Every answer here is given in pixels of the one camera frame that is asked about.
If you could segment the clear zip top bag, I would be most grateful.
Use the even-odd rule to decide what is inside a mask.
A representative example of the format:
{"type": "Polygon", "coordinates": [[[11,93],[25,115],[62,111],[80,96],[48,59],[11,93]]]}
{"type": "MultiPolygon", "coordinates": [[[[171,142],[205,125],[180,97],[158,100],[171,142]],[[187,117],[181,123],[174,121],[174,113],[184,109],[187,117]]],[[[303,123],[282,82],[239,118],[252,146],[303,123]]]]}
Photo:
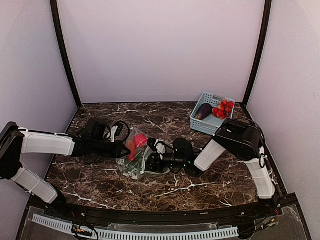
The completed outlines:
{"type": "Polygon", "coordinates": [[[147,144],[147,135],[137,128],[133,128],[125,146],[131,153],[125,157],[117,158],[116,163],[122,175],[132,180],[155,178],[168,174],[170,170],[165,167],[162,172],[156,172],[147,166],[147,159],[153,153],[147,144]]]}

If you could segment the purple fake eggplant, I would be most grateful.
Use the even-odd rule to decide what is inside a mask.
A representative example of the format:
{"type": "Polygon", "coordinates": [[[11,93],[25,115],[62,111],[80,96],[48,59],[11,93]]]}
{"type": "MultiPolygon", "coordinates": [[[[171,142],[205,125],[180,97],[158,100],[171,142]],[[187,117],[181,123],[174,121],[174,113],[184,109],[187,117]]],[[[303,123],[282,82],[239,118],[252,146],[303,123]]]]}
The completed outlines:
{"type": "Polygon", "coordinates": [[[200,106],[194,118],[202,121],[212,113],[212,110],[213,107],[209,103],[204,103],[200,106]]]}

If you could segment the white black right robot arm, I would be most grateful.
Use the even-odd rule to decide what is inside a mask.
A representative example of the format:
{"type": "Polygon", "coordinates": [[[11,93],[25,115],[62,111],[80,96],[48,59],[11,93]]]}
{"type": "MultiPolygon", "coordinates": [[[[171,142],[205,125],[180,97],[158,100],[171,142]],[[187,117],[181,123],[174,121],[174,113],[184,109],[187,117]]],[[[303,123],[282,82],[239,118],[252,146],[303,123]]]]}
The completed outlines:
{"type": "Polygon", "coordinates": [[[253,178],[258,198],[255,213],[266,217],[275,208],[276,187],[267,169],[265,136],[256,122],[240,119],[225,120],[210,141],[200,152],[194,152],[192,143],[177,138],[169,146],[154,138],[147,140],[152,153],[147,157],[145,167],[153,173],[165,169],[183,168],[192,177],[199,177],[225,152],[244,162],[253,178]]]}

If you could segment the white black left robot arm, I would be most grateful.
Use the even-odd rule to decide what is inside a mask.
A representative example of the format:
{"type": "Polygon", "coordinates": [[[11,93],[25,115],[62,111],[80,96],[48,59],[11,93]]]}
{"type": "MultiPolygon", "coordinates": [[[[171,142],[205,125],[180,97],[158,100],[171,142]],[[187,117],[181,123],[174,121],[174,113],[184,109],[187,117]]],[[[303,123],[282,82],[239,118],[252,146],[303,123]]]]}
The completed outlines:
{"type": "Polygon", "coordinates": [[[37,196],[60,218],[71,213],[65,197],[50,183],[32,172],[21,162],[21,155],[50,154],[83,157],[91,154],[109,158],[122,158],[131,154],[124,140],[116,138],[127,124],[116,122],[113,126],[91,118],[76,135],[30,130],[9,122],[0,134],[0,178],[37,196]]]}

